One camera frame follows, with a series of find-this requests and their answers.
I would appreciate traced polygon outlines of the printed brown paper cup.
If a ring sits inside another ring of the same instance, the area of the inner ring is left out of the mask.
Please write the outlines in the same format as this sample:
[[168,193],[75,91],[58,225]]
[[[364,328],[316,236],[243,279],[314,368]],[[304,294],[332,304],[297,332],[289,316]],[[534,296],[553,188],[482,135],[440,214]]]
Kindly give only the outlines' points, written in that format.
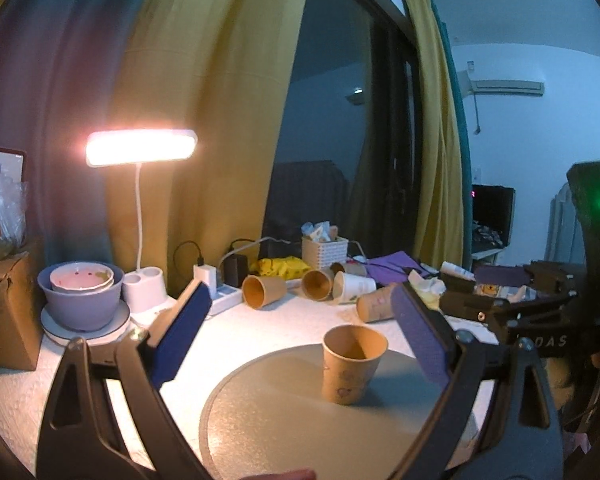
[[339,325],[323,337],[322,397],[340,405],[362,399],[389,348],[385,335],[362,325]]

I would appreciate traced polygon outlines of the printed lying paper cup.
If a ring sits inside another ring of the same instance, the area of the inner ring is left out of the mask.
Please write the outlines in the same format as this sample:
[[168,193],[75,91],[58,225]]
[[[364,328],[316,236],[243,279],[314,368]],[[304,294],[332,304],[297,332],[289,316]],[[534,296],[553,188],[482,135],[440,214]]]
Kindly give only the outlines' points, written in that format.
[[381,287],[356,300],[356,314],[363,323],[376,323],[394,318],[391,295],[394,285]]

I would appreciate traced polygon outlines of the white paper cup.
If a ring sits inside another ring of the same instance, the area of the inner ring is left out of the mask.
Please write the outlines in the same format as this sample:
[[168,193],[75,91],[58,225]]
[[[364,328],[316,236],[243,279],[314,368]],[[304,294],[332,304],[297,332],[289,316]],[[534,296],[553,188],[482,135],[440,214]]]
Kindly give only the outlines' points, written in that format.
[[376,282],[367,276],[338,272],[332,285],[337,304],[354,304],[358,298],[376,290]]

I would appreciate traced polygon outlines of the dark patterned paper cup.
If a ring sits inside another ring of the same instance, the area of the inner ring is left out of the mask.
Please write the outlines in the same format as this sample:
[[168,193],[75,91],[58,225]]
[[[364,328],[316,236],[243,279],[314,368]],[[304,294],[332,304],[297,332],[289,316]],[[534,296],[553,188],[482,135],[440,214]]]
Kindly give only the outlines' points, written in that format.
[[337,275],[339,272],[342,272],[345,274],[362,276],[363,278],[366,278],[367,276],[367,271],[364,264],[355,260],[346,262],[334,262],[330,265],[329,270],[331,270],[332,273],[335,275]]

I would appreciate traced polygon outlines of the plain brown paper cup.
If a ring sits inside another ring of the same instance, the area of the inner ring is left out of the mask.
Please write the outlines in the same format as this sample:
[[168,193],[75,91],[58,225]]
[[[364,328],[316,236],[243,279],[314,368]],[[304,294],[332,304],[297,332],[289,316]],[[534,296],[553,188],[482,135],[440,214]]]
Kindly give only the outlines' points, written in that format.
[[286,293],[286,281],[279,276],[248,275],[242,282],[244,303],[253,309],[268,306],[282,299]]

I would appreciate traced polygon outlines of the yellow tissue pack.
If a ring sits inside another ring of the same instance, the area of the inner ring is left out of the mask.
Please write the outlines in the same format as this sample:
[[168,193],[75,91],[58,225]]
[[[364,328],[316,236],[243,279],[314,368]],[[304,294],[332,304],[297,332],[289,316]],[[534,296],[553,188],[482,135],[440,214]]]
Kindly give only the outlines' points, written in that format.
[[440,299],[446,292],[444,281],[440,278],[423,278],[416,270],[411,270],[407,281],[430,310],[440,310]]

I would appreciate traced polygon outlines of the right yellow curtain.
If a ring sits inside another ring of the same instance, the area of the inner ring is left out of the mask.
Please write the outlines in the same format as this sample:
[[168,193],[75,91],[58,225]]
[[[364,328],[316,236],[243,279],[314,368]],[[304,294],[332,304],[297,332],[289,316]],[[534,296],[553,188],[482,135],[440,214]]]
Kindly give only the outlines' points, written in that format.
[[432,0],[404,0],[418,54],[422,166],[414,247],[440,266],[470,261],[470,154],[466,116],[446,26]]

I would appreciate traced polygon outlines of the yellow curtain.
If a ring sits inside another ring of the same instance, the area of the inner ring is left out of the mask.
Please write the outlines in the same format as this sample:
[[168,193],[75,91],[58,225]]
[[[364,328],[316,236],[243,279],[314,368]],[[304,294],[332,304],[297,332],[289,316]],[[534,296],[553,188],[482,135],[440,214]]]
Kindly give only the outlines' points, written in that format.
[[414,247],[440,266],[470,261],[470,154],[466,116],[446,26],[432,0],[404,0],[418,54],[422,166]]
[[[306,0],[145,0],[124,51],[110,119],[117,128],[189,128],[189,159],[143,166],[143,266],[170,292],[193,250],[217,263],[261,232]],[[106,171],[114,262],[135,266],[134,172]]]

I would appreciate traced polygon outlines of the cardboard box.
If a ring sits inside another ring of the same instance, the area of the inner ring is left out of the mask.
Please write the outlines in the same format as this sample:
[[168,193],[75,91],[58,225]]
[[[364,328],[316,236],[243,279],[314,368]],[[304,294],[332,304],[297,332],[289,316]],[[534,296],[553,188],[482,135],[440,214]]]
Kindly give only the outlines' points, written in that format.
[[0,367],[30,372],[38,365],[44,295],[36,278],[43,268],[37,242],[0,261]]

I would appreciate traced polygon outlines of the white desk lamp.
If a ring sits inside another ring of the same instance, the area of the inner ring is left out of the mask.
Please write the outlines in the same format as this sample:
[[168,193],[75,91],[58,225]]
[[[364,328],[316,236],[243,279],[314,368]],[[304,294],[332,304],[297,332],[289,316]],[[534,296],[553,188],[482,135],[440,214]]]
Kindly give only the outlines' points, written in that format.
[[135,269],[125,273],[122,280],[123,300],[133,318],[147,312],[160,312],[170,307],[163,270],[142,266],[144,222],[140,173],[150,162],[172,162],[192,156],[197,135],[192,129],[139,128],[100,130],[92,132],[86,141],[85,160],[92,168],[133,165],[134,200],[137,226]]

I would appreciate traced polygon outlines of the white plastic basket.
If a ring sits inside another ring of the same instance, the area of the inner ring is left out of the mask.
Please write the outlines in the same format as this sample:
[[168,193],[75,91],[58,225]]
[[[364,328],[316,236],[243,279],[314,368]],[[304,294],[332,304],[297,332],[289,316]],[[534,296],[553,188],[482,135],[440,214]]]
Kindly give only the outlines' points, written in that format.
[[332,242],[314,242],[303,237],[301,259],[313,269],[329,268],[333,263],[347,260],[348,246],[349,241],[343,237]]

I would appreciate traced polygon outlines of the round grey placemat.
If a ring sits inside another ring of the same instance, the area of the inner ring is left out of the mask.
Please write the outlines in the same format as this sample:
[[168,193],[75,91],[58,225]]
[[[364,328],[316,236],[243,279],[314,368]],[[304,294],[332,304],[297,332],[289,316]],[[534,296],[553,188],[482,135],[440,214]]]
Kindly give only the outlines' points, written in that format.
[[311,468],[321,479],[387,479],[439,399],[415,359],[389,350],[363,399],[321,394],[323,349],[279,350],[231,372],[199,424],[201,460],[214,478]]

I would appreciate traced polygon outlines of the white power strip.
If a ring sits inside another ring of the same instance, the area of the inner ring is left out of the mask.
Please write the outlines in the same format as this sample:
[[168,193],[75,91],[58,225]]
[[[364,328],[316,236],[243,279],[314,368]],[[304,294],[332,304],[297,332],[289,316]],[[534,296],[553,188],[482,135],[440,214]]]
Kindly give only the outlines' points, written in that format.
[[222,285],[216,289],[208,317],[213,318],[232,307],[242,303],[242,290],[230,285]]

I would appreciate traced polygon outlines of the white charger plug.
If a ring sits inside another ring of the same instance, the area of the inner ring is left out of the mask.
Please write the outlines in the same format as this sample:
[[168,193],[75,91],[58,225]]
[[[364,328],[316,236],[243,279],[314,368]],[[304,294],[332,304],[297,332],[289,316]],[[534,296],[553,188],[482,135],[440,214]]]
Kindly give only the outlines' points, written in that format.
[[194,281],[196,283],[204,283],[210,292],[211,296],[216,294],[218,287],[218,272],[214,266],[210,264],[195,264],[193,266]]

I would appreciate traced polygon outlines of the black power adapter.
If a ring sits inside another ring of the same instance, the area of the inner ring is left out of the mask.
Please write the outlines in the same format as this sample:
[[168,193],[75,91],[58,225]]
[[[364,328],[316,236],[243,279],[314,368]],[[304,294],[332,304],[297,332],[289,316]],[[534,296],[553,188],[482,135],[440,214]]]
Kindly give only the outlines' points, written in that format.
[[249,273],[248,258],[242,254],[229,255],[223,262],[224,283],[241,288],[242,282]]

